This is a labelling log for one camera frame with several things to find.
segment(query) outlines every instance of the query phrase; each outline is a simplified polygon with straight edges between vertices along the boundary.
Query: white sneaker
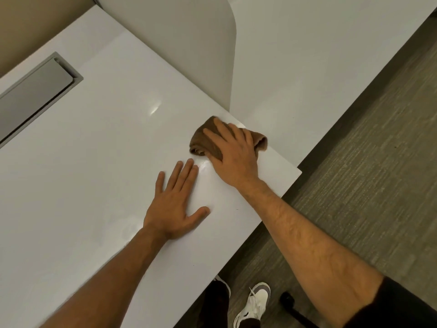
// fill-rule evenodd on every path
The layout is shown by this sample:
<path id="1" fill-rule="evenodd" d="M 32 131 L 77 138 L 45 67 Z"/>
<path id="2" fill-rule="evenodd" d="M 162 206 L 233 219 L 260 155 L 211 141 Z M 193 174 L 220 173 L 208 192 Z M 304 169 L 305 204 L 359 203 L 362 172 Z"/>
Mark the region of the white sneaker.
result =
<path id="1" fill-rule="evenodd" d="M 221 278 L 220 278 L 220 276 L 216 276 L 215 278 L 214 278 L 214 280 L 213 281 L 220 281 L 220 282 L 222 282 L 227 288 L 228 288 L 228 293 L 229 293 L 229 298 L 231 298 L 231 288 L 228 286 L 228 284 L 225 282 L 225 281 L 223 281 Z"/>
<path id="2" fill-rule="evenodd" d="M 258 283 L 252 289 L 250 289 L 249 297 L 247 298 L 247 304 L 244 309 L 237 314 L 234 319 L 234 328 L 240 326 L 240 322 L 254 318 L 261 320 L 261 316 L 266 311 L 267 303 L 270 300 L 270 287 L 264 283 Z"/>

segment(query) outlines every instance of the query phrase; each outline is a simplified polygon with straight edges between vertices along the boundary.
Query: chair leg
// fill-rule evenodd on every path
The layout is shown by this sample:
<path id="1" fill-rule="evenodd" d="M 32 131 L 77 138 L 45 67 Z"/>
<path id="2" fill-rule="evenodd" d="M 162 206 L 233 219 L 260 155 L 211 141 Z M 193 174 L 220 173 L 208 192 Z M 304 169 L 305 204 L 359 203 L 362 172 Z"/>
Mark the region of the chair leg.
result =
<path id="1" fill-rule="evenodd" d="M 295 299 L 288 292 L 284 292 L 279 298 L 279 301 L 282 307 L 289 314 L 291 314 L 293 318 L 299 321 L 300 324 L 303 325 L 305 328 L 319 328 L 319 326 L 312 323 L 310 320 L 308 320 L 306 317 L 304 317 L 302 314 L 294 309 Z"/>

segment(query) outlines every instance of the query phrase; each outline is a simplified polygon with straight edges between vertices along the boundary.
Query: black sleeve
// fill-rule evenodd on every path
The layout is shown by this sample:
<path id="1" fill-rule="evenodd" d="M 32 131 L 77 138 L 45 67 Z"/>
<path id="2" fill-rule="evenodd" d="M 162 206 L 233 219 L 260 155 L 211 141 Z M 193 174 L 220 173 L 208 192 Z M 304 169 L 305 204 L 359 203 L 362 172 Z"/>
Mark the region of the black sleeve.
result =
<path id="1" fill-rule="evenodd" d="M 344 328 L 437 327 L 437 312 L 388 277 L 384 278 L 373 303 L 362 308 Z"/>

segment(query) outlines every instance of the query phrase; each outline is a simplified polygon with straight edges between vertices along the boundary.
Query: gray carpet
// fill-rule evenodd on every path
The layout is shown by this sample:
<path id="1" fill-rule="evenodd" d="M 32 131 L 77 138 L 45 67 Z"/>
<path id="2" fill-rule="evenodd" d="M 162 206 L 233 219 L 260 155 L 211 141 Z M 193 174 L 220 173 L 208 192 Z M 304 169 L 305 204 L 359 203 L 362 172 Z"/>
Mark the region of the gray carpet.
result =
<path id="1" fill-rule="evenodd" d="M 284 200 L 437 309 L 437 19 L 429 18 L 302 162 Z M 249 287 L 272 288 L 264 327 L 300 327 L 279 305 L 328 327 L 260 225 L 220 273 L 229 326 Z M 176 327 L 194 327 L 202 296 Z"/>

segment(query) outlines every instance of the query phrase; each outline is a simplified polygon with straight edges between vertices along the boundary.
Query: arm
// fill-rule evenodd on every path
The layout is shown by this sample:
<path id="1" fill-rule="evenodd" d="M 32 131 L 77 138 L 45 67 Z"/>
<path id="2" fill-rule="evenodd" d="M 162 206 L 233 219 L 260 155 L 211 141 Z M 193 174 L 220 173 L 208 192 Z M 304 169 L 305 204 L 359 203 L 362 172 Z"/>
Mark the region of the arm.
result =
<path id="1" fill-rule="evenodd" d="M 194 229 L 209 214 L 207 207 L 191 216 L 185 213 L 198 174 L 193 164 L 189 159 L 182 169 L 179 161 L 165 191 L 164 172 L 159 173 L 143 228 L 41 328 L 114 328 L 122 324 L 141 278 L 162 246 Z"/>
<path id="2" fill-rule="evenodd" d="M 258 213 L 305 293 L 335 327 L 370 304 L 383 276 L 312 224 L 258 178 L 250 133 L 216 119 L 221 137 L 204 133 L 221 149 L 223 161 L 207 154 L 223 181 L 234 186 Z"/>

